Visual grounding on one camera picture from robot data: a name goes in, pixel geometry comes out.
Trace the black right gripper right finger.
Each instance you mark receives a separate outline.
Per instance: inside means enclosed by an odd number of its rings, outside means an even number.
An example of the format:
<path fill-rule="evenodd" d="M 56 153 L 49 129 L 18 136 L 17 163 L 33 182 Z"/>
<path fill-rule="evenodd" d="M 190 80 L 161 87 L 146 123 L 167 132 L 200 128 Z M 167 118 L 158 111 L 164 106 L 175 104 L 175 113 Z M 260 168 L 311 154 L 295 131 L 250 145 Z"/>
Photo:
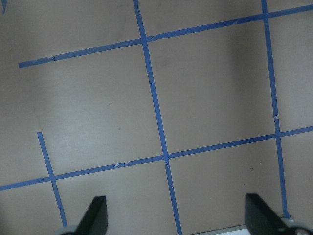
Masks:
<path fill-rule="evenodd" d="M 292 234 L 292 230 L 256 193 L 245 195 L 245 226 L 251 235 Z"/>

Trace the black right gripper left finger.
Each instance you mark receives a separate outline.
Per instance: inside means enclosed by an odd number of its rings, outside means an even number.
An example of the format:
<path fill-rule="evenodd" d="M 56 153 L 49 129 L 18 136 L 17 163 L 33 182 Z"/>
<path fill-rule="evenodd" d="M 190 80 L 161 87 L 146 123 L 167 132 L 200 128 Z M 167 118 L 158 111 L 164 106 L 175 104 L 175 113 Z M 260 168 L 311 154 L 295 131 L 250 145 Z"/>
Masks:
<path fill-rule="evenodd" d="M 77 226 L 75 235 L 105 235 L 108 229 L 107 201 L 105 196 L 93 198 Z"/>

